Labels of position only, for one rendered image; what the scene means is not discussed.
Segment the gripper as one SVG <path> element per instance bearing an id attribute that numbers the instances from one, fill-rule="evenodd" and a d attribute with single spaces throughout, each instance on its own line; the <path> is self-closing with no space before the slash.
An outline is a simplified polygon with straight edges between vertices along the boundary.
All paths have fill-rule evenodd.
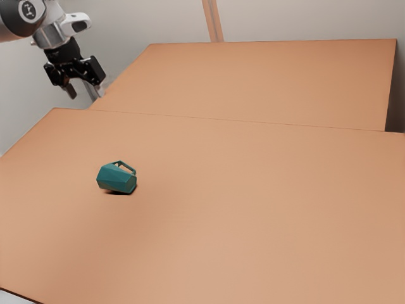
<path id="1" fill-rule="evenodd" d="M 77 97 L 70 79 L 82 79 L 92 102 L 105 95 L 103 84 L 106 73 L 95 56 L 84 58 L 80 47 L 72 37 L 66 44 L 55 49 L 45 49 L 47 63 L 44 69 L 54 86 L 60 86 L 70 99 Z"/>

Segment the teal faceted mug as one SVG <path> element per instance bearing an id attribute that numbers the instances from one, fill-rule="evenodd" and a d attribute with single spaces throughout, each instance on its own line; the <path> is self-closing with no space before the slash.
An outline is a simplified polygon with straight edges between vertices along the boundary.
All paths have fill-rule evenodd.
<path id="1" fill-rule="evenodd" d="M 137 187 L 136 170 L 118 160 L 103 165 L 98 172 L 96 182 L 101 189 L 132 194 Z"/>

